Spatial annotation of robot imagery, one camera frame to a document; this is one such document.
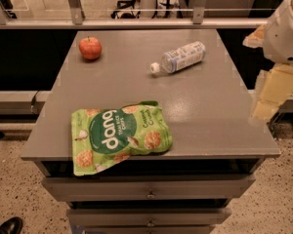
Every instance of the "terrazzo floor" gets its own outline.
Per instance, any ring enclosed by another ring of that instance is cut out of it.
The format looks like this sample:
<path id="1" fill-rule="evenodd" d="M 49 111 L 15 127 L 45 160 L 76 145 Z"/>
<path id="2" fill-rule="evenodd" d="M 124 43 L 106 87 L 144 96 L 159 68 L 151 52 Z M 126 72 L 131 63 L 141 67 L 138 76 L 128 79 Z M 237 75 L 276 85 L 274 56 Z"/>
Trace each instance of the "terrazzo floor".
<path id="1" fill-rule="evenodd" d="M 281 156 L 256 171 L 255 183 L 230 202 L 232 215 L 212 234 L 293 234 L 293 121 L 274 130 Z M 40 171 L 20 158 L 25 140 L 13 139 L 0 140 L 0 224 L 17 215 L 24 221 L 21 234 L 71 233 L 67 205 L 55 201 Z"/>

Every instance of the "drawer handle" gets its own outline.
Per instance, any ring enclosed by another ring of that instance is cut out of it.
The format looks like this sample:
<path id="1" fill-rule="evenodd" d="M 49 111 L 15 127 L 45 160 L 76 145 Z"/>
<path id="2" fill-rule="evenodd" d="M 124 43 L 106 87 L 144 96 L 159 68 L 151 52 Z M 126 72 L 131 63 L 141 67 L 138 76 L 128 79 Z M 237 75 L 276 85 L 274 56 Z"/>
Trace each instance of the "drawer handle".
<path id="1" fill-rule="evenodd" d="M 148 223 L 146 224 L 146 227 L 154 227 L 154 226 L 155 224 L 153 223 L 152 219 L 150 219 Z"/>
<path id="2" fill-rule="evenodd" d="M 147 199 L 155 199 L 155 194 L 153 194 L 153 192 L 150 190 L 148 192 L 148 194 L 146 195 L 146 198 Z"/>

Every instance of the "drawer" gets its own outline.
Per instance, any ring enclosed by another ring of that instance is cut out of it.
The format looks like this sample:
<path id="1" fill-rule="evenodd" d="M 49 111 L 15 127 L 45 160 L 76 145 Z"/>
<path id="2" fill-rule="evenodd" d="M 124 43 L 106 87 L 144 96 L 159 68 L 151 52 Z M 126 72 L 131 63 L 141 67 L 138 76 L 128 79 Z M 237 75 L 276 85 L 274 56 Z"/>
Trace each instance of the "drawer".
<path id="1" fill-rule="evenodd" d="M 253 175 L 178 175 L 142 180 L 44 178 L 42 184 L 58 201 L 78 202 L 237 198 L 254 181 Z"/>
<path id="2" fill-rule="evenodd" d="M 192 227 L 85 227 L 86 234 L 209 234 L 215 226 Z"/>
<path id="3" fill-rule="evenodd" d="M 230 209 L 99 209 L 68 210 L 68 219 L 76 226 L 88 227 L 164 227 L 220 224 Z"/>

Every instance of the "red apple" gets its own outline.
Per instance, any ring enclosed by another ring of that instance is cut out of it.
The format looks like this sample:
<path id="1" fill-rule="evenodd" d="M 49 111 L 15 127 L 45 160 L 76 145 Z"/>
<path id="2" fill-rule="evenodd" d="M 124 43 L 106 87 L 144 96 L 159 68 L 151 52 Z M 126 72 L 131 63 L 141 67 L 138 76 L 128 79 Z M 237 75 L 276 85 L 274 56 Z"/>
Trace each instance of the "red apple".
<path id="1" fill-rule="evenodd" d="M 84 59 L 97 59 L 101 55 L 102 45 L 96 37 L 88 36 L 80 40 L 79 51 Z"/>

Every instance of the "bag of chips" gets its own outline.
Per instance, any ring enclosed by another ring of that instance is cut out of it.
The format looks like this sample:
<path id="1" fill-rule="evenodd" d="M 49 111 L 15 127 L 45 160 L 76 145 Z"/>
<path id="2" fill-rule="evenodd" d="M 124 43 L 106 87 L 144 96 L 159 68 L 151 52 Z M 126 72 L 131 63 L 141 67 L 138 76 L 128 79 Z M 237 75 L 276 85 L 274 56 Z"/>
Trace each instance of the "bag of chips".
<path id="1" fill-rule="evenodd" d="M 120 109 L 79 109 L 71 115 L 76 176 L 94 175 L 131 155 L 167 151 L 173 142 L 156 101 Z"/>

